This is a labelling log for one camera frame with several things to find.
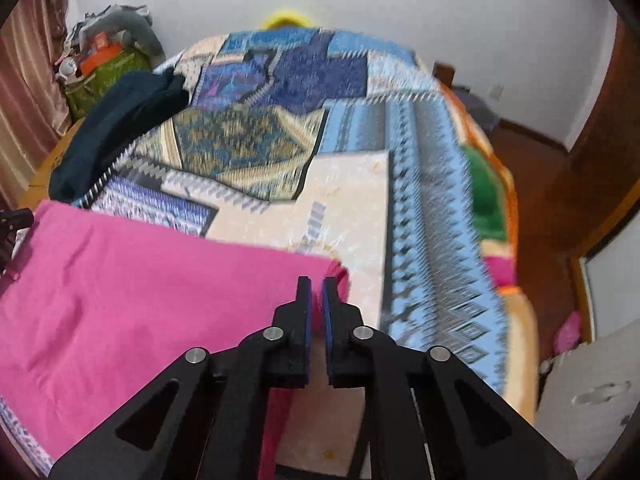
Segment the pink pants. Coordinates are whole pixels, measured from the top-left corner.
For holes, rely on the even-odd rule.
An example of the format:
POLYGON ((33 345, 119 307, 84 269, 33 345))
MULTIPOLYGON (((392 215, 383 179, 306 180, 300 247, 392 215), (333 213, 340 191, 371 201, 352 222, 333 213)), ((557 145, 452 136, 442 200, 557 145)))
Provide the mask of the pink pants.
POLYGON ((1 279, 1 396, 54 463, 188 350, 270 326, 341 263, 43 202, 1 279))

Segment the striped pink curtain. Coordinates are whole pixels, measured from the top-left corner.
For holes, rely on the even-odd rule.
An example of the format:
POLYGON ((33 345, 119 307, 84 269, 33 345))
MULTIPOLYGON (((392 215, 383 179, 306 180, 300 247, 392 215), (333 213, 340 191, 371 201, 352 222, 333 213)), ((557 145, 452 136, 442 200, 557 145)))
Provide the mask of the striped pink curtain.
POLYGON ((18 0, 1 27, 1 206, 14 209, 70 128, 53 66, 66 39, 68 0, 18 0))

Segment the orange floral blanket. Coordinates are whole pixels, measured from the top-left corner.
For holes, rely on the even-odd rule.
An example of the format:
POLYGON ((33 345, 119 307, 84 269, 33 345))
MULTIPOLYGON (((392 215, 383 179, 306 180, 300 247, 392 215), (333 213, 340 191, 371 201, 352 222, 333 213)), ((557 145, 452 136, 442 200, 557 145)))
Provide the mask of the orange floral blanket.
POLYGON ((538 398, 538 326, 533 306, 518 286, 518 196, 509 169, 500 162, 486 133, 454 92, 443 86, 420 58, 419 70, 436 80, 454 121, 458 144, 470 165, 473 223, 478 248, 508 319, 506 388, 503 397, 528 422, 538 398))

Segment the dark navy folded garment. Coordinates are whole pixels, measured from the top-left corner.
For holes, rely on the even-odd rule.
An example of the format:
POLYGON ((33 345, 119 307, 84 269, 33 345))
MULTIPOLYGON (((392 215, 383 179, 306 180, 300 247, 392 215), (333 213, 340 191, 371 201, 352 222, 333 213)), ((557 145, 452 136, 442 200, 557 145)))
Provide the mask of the dark navy folded garment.
POLYGON ((122 151, 189 104, 186 78, 129 72, 90 110, 52 171, 49 197, 71 203, 84 196, 122 151))

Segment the green storage bag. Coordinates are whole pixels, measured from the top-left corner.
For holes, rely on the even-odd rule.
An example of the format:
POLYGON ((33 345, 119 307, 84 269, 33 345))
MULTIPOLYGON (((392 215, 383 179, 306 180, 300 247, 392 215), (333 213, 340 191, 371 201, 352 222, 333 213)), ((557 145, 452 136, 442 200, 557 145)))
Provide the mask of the green storage bag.
POLYGON ((126 73, 151 70, 149 58, 137 49, 126 49, 106 63, 98 66, 88 76, 74 82, 61 84, 72 122, 85 117, 99 99, 126 73))

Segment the white plastic chair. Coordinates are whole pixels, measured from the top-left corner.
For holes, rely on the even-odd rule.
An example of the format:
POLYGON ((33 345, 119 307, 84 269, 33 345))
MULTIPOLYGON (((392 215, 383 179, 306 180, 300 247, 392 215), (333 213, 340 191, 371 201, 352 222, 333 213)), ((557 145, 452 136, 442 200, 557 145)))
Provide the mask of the white plastic chair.
POLYGON ((552 362, 535 427, 579 479, 602 463, 639 403, 639 344, 633 322, 552 362))

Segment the pink slipper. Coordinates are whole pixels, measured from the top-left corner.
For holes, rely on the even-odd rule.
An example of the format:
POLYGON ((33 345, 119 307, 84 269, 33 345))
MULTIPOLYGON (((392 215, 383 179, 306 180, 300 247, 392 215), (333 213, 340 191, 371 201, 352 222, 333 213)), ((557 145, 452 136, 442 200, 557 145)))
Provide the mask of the pink slipper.
POLYGON ((559 356, 562 353, 569 352, 575 349, 581 340, 580 313, 573 311, 553 337, 553 354, 559 356))

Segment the orange box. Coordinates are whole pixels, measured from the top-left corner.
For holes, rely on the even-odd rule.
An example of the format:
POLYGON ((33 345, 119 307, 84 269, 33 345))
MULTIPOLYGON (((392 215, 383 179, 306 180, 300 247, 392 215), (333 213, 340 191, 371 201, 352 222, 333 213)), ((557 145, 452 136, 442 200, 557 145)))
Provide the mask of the orange box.
POLYGON ((88 54, 80 63, 80 71, 83 75, 89 75, 99 66, 117 58, 122 53, 122 44, 117 40, 111 40, 105 32, 98 32, 93 37, 88 54))

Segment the grey plush toy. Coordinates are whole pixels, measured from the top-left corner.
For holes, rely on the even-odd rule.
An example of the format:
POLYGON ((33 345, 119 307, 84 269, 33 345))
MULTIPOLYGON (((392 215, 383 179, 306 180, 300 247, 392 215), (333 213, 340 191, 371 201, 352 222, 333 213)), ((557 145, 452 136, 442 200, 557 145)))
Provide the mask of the grey plush toy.
POLYGON ((124 47, 138 48, 153 61, 166 58, 153 30, 153 19, 147 6, 112 4, 100 13, 87 13, 77 35, 81 50, 88 49, 100 32, 104 32, 108 39, 121 39, 124 47))

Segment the wooden wardrobe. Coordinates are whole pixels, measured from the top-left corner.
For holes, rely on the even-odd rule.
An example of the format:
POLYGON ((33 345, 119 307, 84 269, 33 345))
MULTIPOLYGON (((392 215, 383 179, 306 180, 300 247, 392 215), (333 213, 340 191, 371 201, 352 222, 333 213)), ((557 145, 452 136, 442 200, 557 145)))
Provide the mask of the wooden wardrobe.
POLYGON ((639 180, 639 36, 617 23, 603 87, 570 152, 564 245, 582 244, 639 180))

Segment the patchwork blue bed sheet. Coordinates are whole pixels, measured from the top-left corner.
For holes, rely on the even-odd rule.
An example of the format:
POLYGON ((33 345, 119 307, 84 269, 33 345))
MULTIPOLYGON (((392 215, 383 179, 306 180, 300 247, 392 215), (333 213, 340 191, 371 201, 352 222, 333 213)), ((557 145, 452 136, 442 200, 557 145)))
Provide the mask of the patchwork blue bed sheet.
MULTIPOLYGON (((443 344, 504 391, 506 309, 478 248, 470 165, 413 52, 282 28, 203 39, 168 68, 186 78, 186 108, 78 200, 45 202, 337 261, 364 322, 416 350, 443 344)), ((2 397, 1 429, 50 472, 2 397)))

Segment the yellow plush pillow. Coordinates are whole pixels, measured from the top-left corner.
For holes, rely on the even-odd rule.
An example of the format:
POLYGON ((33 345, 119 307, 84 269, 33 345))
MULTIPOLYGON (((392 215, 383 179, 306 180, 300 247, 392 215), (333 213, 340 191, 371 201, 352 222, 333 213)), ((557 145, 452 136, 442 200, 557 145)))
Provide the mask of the yellow plush pillow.
POLYGON ((281 9, 273 12, 262 23, 262 30, 281 28, 313 28, 314 22, 308 16, 292 9, 281 9))

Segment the wooden nightstand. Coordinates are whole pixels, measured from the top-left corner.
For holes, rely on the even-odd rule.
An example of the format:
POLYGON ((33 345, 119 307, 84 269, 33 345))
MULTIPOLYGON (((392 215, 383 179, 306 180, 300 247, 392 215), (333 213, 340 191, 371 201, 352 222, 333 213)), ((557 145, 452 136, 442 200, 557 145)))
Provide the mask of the wooden nightstand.
POLYGON ((454 83, 456 69, 448 63, 435 62, 432 74, 443 86, 451 89, 452 84, 454 83))

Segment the wall socket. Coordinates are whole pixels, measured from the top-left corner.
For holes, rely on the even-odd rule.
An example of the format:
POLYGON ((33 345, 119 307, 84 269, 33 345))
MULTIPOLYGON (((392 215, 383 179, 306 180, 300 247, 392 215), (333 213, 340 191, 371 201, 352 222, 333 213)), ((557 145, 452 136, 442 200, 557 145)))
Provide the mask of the wall socket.
POLYGON ((495 101, 499 101, 502 96, 503 89, 504 87, 502 84, 494 84, 489 89, 488 96, 495 101))

